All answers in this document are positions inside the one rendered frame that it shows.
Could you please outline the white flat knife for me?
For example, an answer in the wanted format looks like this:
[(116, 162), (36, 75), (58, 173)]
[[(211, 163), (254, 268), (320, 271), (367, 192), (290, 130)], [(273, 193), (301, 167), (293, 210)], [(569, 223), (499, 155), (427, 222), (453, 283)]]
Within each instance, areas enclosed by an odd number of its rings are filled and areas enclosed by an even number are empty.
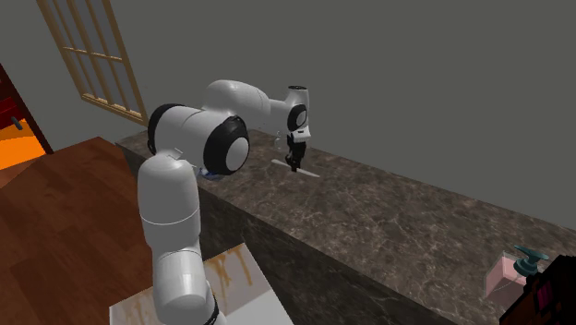
[(286, 162), (282, 162), (282, 161), (277, 160), (277, 159), (272, 159), (271, 162), (272, 162), (272, 163), (275, 163), (275, 164), (278, 164), (278, 165), (280, 165), (280, 166), (286, 167), (286, 168), (288, 168), (290, 171), (295, 172), (295, 173), (299, 173), (299, 174), (303, 174), (303, 175), (309, 175), (309, 176), (312, 176), (312, 177), (320, 178), (319, 175), (314, 174), (314, 173), (312, 173), (312, 172), (309, 172), (309, 171), (307, 171), (307, 170), (304, 170), (304, 169), (301, 169), (301, 168), (295, 168), (295, 169), (293, 169), (293, 167), (290, 166), (289, 164), (287, 164)]

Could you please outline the white rust-stained robot stand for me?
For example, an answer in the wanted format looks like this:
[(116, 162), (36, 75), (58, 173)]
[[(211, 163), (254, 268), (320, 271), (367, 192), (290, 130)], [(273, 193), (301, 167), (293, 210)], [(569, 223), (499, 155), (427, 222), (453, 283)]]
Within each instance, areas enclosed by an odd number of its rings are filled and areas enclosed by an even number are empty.
[[(204, 262), (227, 325), (294, 325), (245, 244)], [(148, 288), (109, 308), (110, 325), (163, 325)]]

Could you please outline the wooden framed window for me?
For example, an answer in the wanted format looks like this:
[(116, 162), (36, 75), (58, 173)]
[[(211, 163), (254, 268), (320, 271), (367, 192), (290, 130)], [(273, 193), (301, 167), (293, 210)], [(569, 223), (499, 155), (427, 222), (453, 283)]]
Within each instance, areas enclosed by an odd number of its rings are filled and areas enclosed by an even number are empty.
[(145, 126), (141, 99), (111, 0), (36, 0), (84, 102)]

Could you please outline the pink soap dispenser teal pump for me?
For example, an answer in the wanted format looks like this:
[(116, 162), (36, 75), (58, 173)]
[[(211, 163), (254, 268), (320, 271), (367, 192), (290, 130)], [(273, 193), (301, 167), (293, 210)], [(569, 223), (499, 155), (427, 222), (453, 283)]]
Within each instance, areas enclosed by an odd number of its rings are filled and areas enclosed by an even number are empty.
[(514, 248), (523, 256), (503, 251), (484, 279), (484, 298), (506, 309), (522, 295), (528, 277), (544, 270), (539, 262), (549, 260), (548, 255), (530, 248), (519, 245)]

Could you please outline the dark red door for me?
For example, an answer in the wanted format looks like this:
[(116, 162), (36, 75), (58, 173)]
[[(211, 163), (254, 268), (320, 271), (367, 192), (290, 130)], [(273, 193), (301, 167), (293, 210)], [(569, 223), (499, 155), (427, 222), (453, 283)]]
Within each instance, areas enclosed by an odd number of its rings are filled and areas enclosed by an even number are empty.
[(25, 119), (30, 129), (47, 154), (54, 151), (42, 133), (29, 108), (19, 95), (16, 87), (0, 64), (0, 130), (9, 126), (20, 127), (20, 120)]

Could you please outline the black and red object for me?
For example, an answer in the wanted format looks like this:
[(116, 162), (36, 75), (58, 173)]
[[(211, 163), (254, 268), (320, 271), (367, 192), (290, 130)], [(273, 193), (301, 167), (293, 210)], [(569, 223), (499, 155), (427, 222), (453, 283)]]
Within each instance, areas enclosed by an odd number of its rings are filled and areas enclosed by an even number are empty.
[(499, 325), (576, 325), (576, 257), (558, 255), (529, 276)]

